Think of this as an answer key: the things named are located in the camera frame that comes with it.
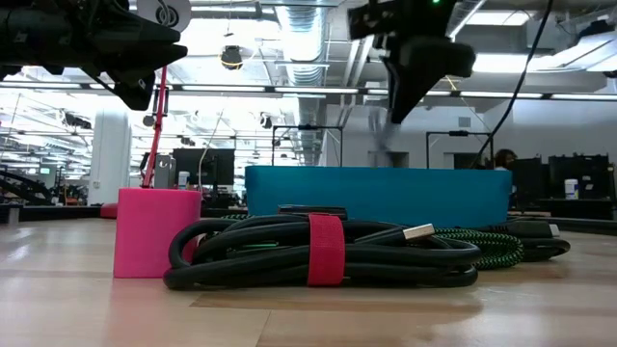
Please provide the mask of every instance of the ceiling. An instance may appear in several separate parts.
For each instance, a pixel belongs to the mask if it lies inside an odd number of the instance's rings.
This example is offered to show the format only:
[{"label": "ceiling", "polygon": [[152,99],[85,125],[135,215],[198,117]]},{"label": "ceiling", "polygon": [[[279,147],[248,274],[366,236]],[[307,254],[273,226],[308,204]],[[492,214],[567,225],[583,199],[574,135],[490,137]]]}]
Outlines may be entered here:
[{"label": "ceiling", "polygon": [[[217,6],[212,1],[192,1],[194,6],[206,7],[204,11],[195,11],[189,27],[182,33],[181,44],[189,48],[189,56],[169,67],[168,82],[172,84],[217,84],[217,85],[288,85],[289,71],[297,68],[297,62],[289,60],[289,42],[286,32],[279,22],[270,20],[281,7],[290,1],[261,1],[264,10],[262,20],[234,19],[241,13],[250,12],[253,4],[235,4],[230,12],[229,6]],[[227,1],[216,1],[218,5],[227,5]],[[329,87],[366,86],[366,84],[385,87],[387,73],[380,63],[382,54],[370,48],[368,42],[350,42],[347,34],[347,10],[363,5],[361,0],[321,0],[293,1],[294,5],[317,4],[325,6],[327,11],[326,26],[323,35],[323,56],[317,62],[323,69],[322,85]],[[612,14],[614,0],[559,0],[557,10],[547,26],[541,41],[541,51],[552,54],[572,44],[573,36],[568,34],[579,31],[588,21],[577,22],[582,17],[594,18],[603,13]],[[526,53],[533,35],[535,13],[546,6],[545,1],[524,0],[488,0],[480,10],[483,11],[521,11],[531,12],[531,20],[524,20],[522,25],[467,25],[457,35],[456,41],[472,45],[478,53],[498,54],[495,59],[487,61],[470,79],[451,82],[443,80],[435,88],[450,90],[457,88],[476,91],[510,92],[518,79],[518,73],[495,73],[491,71],[495,64],[503,61],[504,55],[521,55]],[[242,47],[244,65],[238,71],[229,71],[221,64],[220,54],[226,45]],[[297,42],[297,49],[303,47]],[[93,83],[79,69],[69,68],[63,76],[52,76],[41,67],[26,67],[20,75],[12,78],[16,81],[31,82],[75,82]],[[580,92],[592,93],[605,86],[605,78],[600,73],[553,73],[550,75],[530,74],[524,90],[534,92]],[[338,98],[328,98],[323,102],[339,107]],[[2,121],[3,164],[28,164],[31,162],[57,162],[72,164],[76,169],[68,170],[71,178],[87,176],[87,162],[92,150],[92,130],[75,129],[63,125],[63,114],[71,113],[95,126],[96,105],[102,103],[119,103],[105,91],[95,93],[52,93],[42,91],[24,91],[0,88],[0,121]],[[224,96],[190,96],[174,95],[170,99],[170,114],[164,120],[164,134],[161,147],[171,151],[182,147],[177,136],[193,139],[196,147],[205,146],[216,128],[212,145],[214,147],[236,147],[238,152],[238,172],[244,166],[252,164],[269,164],[272,155],[272,131],[259,124],[262,115],[272,118],[273,124],[295,125],[304,110],[295,97],[224,97]],[[424,100],[424,107],[471,107],[482,112],[494,106],[490,100],[475,99],[467,104],[460,100],[431,99]],[[149,150],[152,130],[143,125],[143,118],[148,113],[131,112],[134,143],[132,149],[133,172],[141,161],[143,153]],[[332,123],[332,117],[321,121]],[[308,150],[319,153],[323,133],[300,134],[296,130],[283,137],[282,145],[277,150],[277,163],[285,165],[316,164],[306,155]]]}]

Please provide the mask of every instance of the metal frame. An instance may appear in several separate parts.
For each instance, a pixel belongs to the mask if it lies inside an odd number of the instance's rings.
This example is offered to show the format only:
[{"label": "metal frame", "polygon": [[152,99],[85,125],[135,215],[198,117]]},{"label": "metal frame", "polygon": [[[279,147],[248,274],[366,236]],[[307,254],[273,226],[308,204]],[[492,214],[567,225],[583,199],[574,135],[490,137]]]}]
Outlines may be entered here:
[{"label": "metal frame", "polygon": [[478,136],[478,135],[483,135],[486,136],[490,139],[490,147],[491,147],[491,162],[493,163],[495,161],[495,149],[494,149],[494,144],[495,142],[493,141],[493,138],[491,138],[491,133],[490,132],[471,132],[471,131],[465,131],[465,130],[454,130],[454,131],[427,131],[426,132],[426,169],[430,169],[431,168],[431,160],[430,160],[430,155],[431,155],[431,148],[430,148],[430,138],[431,135],[447,135],[449,137],[468,137],[469,135],[471,136]]},{"label": "metal frame", "polygon": [[343,166],[343,127],[342,126],[320,126],[320,125],[274,125],[272,127],[272,166],[274,166],[275,160],[275,151],[276,151],[276,141],[277,141],[277,130],[279,129],[296,129],[301,131],[317,131],[317,130],[338,130],[340,133],[340,160],[338,161],[338,165],[340,167]]}]

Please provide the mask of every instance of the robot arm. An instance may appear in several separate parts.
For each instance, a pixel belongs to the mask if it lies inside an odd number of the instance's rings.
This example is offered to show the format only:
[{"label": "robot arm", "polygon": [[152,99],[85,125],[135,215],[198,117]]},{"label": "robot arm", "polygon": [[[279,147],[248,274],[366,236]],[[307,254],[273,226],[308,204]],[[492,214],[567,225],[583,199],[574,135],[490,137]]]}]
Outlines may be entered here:
[{"label": "robot arm", "polygon": [[154,71],[186,56],[180,34],[128,11],[126,0],[9,0],[0,4],[0,81],[24,66],[78,67],[114,80],[133,110],[148,108]]},{"label": "robot arm", "polygon": [[470,77],[475,53],[445,36],[457,0],[391,0],[348,12],[352,40],[375,35],[389,74],[389,121],[400,124],[446,75]]}]

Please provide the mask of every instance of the black cable wire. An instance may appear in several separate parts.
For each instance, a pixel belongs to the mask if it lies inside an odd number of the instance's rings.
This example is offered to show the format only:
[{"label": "black cable wire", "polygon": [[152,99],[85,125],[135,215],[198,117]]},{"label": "black cable wire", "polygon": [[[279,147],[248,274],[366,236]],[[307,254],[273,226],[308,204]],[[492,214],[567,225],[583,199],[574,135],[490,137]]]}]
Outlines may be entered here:
[{"label": "black cable wire", "polygon": [[484,153],[484,150],[486,149],[486,147],[493,140],[493,138],[495,137],[495,134],[499,131],[499,129],[501,128],[505,120],[508,118],[508,116],[510,116],[510,113],[512,112],[514,103],[516,102],[519,96],[519,92],[521,91],[521,88],[523,87],[523,82],[524,82],[524,78],[527,75],[527,69],[529,68],[529,63],[531,62],[531,60],[533,59],[533,56],[536,53],[536,50],[538,48],[538,43],[540,42],[540,38],[542,37],[542,34],[544,33],[544,28],[547,26],[547,22],[549,21],[550,12],[552,11],[552,3],[553,3],[553,0],[549,0],[549,2],[547,3],[547,9],[545,10],[544,15],[542,17],[542,21],[540,22],[540,27],[538,28],[536,37],[533,40],[533,43],[531,44],[531,50],[529,51],[529,54],[527,55],[527,60],[524,65],[523,72],[521,73],[519,82],[517,83],[517,86],[514,89],[514,93],[512,94],[512,98],[510,99],[510,102],[508,103],[508,107],[503,113],[503,116],[501,117],[501,120],[499,120],[499,123],[497,124],[497,126],[491,132],[491,135],[489,135],[484,145],[482,145],[482,147],[478,151],[478,154],[475,156],[475,159],[473,159],[473,162],[471,162],[470,168],[474,168],[477,165],[480,158],[482,158],[482,153]]},{"label": "black cable wire", "polygon": [[[426,236],[408,240],[405,227],[343,221],[347,281],[455,287],[475,283],[471,265],[482,253],[470,243]],[[203,235],[191,262],[186,244]],[[294,215],[254,217],[244,221],[204,220],[188,226],[172,241],[171,289],[195,284],[255,286],[306,283],[309,273],[309,218]]]}]

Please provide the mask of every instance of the red pole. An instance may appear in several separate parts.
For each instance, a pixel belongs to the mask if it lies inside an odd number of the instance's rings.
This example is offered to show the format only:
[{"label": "red pole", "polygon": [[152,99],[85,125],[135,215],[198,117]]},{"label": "red pole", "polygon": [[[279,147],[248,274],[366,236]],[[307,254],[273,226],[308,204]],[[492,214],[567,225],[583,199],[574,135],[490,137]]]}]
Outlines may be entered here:
[{"label": "red pole", "polygon": [[146,171],[146,177],[144,178],[144,184],[142,188],[151,188],[152,174],[154,166],[156,165],[156,151],[158,150],[158,142],[161,138],[161,131],[163,131],[163,108],[165,106],[165,89],[167,87],[167,67],[163,67],[161,73],[161,87],[158,96],[158,109],[156,110],[156,123],[154,124],[154,139],[152,140],[152,149],[150,150],[150,157],[148,159],[148,170]]}]

